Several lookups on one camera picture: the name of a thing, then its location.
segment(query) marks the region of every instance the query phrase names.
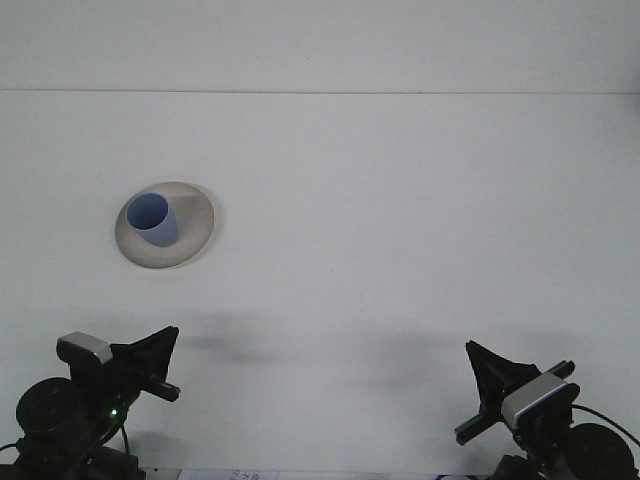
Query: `black cable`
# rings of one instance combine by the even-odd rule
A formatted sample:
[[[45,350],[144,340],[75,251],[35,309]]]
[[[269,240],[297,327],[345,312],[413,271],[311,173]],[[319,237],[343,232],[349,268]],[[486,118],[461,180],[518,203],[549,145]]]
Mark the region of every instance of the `black cable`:
[[[640,447],[640,441],[638,441],[638,439],[636,437],[631,435],[631,433],[629,433],[627,430],[625,430],[622,426],[620,426],[619,424],[617,424],[616,422],[614,422],[610,418],[606,417],[605,415],[601,414],[600,412],[597,412],[596,410],[593,410],[592,408],[589,408],[589,407],[583,407],[582,405],[573,405],[573,408],[575,408],[576,410],[583,410],[583,411],[588,412],[588,413],[590,413],[592,415],[595,415],[598,418],[601,418],[605,422],[609,422],[611,425],[613,425],[618,430],[620,430],[622,433],[624,433],[627,437],[629,437],[633,443],[635,443],[638,447]]]
[[[131,450],[129,449],[129,437],[127,437],[127,431],[124,429],[124,423],[120,427],[122,431],[122,439],[124,440],[124,451],[127,454],[127,457],[131,456]]]
[[[17,446],[18,446],[18,444],[17,444],[17,443],[10,443],[10,444],[8,444],[8,445],[5,445],[5,446],[3,446],[3,447],[0,447],[0,452],[2,452],[3,450],[8,450],[8,449],[10,449],[10,448],[17,447]]]

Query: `robotic arm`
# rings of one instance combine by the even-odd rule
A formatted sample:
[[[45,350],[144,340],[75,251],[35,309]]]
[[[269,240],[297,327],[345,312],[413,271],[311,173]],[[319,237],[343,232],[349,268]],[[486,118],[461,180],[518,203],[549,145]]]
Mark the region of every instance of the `robotic arm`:
[[[167,327],[130,345],[76,332],[58,340],[71,379],[49,378],[20,399],[16,418],[25,436],[11,480],[142,480],[138,459],[103,445],[123,428],[133,402],[146,391],[175,401],[166,383],[178,329]]]
[[[580,388],[564,379],[573,373],[573,362],[543,373],[475,342],[467,343],[467,354],[480,411],[456,428],[458,443],[501,422],[526,452],[526,458],[505,456],[492,480],[638,480],[633,455],[617,433],[592,423],[571,427]]]

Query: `white table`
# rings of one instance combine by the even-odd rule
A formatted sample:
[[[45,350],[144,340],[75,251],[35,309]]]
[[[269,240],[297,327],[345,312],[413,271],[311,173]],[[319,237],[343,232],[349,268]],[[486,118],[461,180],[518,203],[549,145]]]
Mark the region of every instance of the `white table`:
[[[130,413],[143,465],[490,472],[464,342],[546,369],[640,431],[640,98],[0,93],[0,421],[66,375],[57,337],[181,336]],[[139,189],[213,199],[195,262],[113,236]]]

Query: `white plate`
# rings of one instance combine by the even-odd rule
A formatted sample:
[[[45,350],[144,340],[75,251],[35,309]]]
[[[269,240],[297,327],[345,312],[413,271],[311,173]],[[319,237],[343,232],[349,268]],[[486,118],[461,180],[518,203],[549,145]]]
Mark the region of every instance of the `white plate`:
[[[169,201],[178,222],[178,241],[158,247],[136,233],[126,219],[131,201],[142,193],[155,192]],[[206,245],[213,232],[214,213],[209,198],[192,185],[167,182],[136,193],[120,211],[116,221],[116,243],[133,263],[147,268],[170,268],[180,265]]]

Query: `blue cup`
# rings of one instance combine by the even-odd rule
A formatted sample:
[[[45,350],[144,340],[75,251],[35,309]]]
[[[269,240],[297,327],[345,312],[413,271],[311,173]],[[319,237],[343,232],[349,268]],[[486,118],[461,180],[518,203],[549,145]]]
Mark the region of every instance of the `blue cup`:
[[[176,216],[165,197],[143,193],[127,208],[127,222],[147,242],[168,247],[178,241]]]

